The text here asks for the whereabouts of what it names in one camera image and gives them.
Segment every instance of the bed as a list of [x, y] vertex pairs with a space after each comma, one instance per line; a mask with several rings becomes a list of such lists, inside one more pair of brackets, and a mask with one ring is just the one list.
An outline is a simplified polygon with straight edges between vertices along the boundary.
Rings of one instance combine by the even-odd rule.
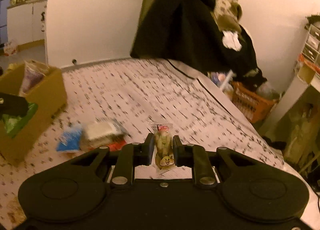
[[[68, 106], [35, 143], [25, 162], [13, 167], [0, 157], [0, 223], [7, 229], [24, 220], [17, 202], [21, 183], [74, 157], [55, 150], [63, 130], [106, 117], [116, 118], [128, 130], [128, 143], [143, 142], [152, 131], [152, 122], [169, 122], [172, 134], [179, 135], [184, 144], [202, 145], [210, 151], [225, 146], [299, 176], [209, 78], [181, 62], [117, 60], [65, 71], [63, 78]], [[137, 167], [135, 177], [191, 178], [191, 170], [177, 167], [159, 172], [153, 160], [149, 167]], [[310, 188], [309, 192], [302, 220], [319, 229], [317, 198]]]

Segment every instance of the cable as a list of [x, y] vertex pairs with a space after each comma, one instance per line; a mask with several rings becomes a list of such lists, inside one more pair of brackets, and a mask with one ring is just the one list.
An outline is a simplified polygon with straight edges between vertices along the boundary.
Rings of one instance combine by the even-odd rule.
[[320, 194], [318, 194], [313, 187], [311, 187], [311, 189], [316, 194], [316, 196], [318, 197], [318, 210], [319, 210], [319, 214], [320, 214]]

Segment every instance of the blue package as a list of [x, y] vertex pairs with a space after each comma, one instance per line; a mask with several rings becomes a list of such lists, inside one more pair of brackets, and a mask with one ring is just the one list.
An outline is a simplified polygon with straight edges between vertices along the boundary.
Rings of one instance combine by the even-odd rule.
[[214, 73], [212, 72], [211, 73], [211, 81], [213, 81], [213, 83], [216, 85], [216, 86], [220, 86], [220, 81], [219, 81], [219, 78], [218, 78], [218, 73]]
[[57, 151], [73, 152], [80, 150], [80, 139], [82, 134], [81, 126], [74, 126], [65, 130], [57, 145]]

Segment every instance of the white cabinet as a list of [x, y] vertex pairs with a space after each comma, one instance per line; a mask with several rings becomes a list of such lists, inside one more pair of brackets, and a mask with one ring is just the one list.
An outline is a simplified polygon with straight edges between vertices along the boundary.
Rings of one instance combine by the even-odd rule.
[[44, 31], [41, 31], [41, 19], [42, 13], [45, 12], [47, 6], [46, 1], [37, 2], [33, 4], [33, 15], [32, 15], [32, 38], [33, 41], [44, 39]]
[[42, 13], [47, 1], [24, 4], [8, 9], [8, 41], [15, 40], [18, 45], [44, 39], [41, 31]]
[[8, 9], [8, 41], [15, 40], [18, 45], [32, 42], [33, 4], [25, 4]]

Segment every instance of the orange laundry basket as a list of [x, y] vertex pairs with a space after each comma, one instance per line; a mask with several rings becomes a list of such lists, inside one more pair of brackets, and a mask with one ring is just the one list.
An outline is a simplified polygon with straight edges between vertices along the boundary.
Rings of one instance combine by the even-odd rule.
[[263, 120], [277, 102], [277, 100], [266, 100], [242, 86], [242, 83], [233, 83], [232, 103], [251, 122]]

